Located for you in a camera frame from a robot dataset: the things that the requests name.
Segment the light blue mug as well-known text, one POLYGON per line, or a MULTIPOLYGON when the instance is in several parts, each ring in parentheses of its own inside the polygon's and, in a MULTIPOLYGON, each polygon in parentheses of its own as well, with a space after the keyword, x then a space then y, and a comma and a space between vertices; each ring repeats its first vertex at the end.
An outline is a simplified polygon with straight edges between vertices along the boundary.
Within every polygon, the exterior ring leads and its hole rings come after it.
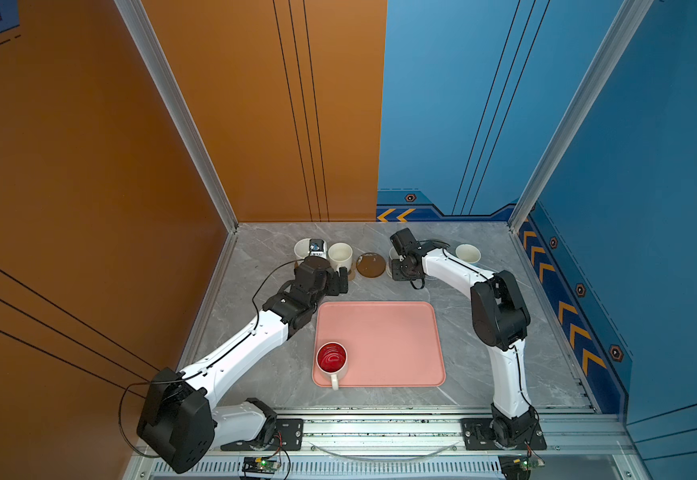
POLYGON ((456 257, 468 264, 475 265, 482 258, 481 251, 471 244, 460 244, 455 248, 456 257))

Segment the dark brown rimmed coaster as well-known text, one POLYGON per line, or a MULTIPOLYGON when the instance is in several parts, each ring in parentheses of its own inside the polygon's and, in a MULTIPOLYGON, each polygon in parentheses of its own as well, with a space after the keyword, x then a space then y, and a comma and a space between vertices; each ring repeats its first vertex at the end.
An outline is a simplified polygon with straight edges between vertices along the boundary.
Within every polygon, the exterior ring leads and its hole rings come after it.
POLYGON ((378 278, 385 273, 386 260, 375 252, 361 254, 356 261, 356 271, 365 278, 378 278))

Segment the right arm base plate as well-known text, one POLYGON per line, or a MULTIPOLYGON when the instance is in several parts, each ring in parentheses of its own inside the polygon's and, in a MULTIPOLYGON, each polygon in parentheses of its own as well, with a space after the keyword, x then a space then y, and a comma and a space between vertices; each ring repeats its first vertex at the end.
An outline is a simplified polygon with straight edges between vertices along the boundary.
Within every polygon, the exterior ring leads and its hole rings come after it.
POLYGON ((525 425, 512 424, 507 420, 486 417, 464 418, 460 421, 462 439, 469 451, 480 450, 526 450, 547 449, 544 432, 537 419, 525 425))

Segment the purple mug white inside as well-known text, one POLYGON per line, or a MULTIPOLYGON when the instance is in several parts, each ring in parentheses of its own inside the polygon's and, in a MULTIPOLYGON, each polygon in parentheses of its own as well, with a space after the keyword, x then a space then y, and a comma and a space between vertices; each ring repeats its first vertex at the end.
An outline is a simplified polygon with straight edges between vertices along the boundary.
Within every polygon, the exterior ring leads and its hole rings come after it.
POLYGON ((392 261, 396 260, 399 258, 399 255, 395 251, 395 249, 392 247, 388 251, 388 258, 386 261, 386 274, 391 277, 392 276, 392 261))

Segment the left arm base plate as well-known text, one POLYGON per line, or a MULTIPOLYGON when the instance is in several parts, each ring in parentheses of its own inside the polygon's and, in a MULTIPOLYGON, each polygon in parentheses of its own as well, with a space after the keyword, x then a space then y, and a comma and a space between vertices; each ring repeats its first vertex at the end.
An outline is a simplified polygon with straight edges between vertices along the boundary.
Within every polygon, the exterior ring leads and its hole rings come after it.
POLYGON ((302 437, 304 437, 304 420, 300 418, 284 418, 276 420, 274 436, 266 445, 251 441, 236 441, 222 445, 220 450, 224 452, 274 452, 282 446, 286 451, 300 451, 302 449, 302 437))

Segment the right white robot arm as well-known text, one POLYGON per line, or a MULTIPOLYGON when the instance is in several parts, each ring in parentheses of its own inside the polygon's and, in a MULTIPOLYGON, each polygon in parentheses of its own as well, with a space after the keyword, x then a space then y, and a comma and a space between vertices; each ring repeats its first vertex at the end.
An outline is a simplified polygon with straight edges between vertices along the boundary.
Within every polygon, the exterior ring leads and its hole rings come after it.
POLYGON ((531 317, 514 275, 471 265, 449 253, 446 243, 419 241, 407 228, 390 236, 390 242, 398 255, 390 262, 393 280, 420 289, 432 277, 470 300, 472 327, 488 348, 491 365, 490 439, 501 449, 546 449, 526 384, 524 347, 531 317))

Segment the red inside white mug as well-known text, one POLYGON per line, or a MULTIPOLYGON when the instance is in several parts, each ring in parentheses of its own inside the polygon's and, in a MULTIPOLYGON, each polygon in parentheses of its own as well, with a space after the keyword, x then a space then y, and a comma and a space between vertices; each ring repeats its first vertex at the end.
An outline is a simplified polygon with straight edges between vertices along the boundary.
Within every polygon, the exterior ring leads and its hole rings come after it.
POLYGON ((348 350, 338 342, 328 342, 318 348, 316 366, 332 390, 338 391, 348 372, 348 350))

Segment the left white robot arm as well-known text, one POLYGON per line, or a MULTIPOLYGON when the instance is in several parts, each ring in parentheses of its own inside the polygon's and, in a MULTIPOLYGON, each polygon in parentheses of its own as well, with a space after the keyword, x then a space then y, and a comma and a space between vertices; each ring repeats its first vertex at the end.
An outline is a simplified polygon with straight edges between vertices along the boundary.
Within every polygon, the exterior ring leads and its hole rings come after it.
POLYGON ((310 323, 326 296, 348 293, 348 270, 320 256, 296 263, 294 279, 264 302, 254 319, 208 356, 180 371, 164 368, 146 383, 136 434, 150 457, 174 472, 194 468, 206 453, 242 442, 254 449, 274 443, 276 412, 256 398, 220 406, 252 366, 310 323))

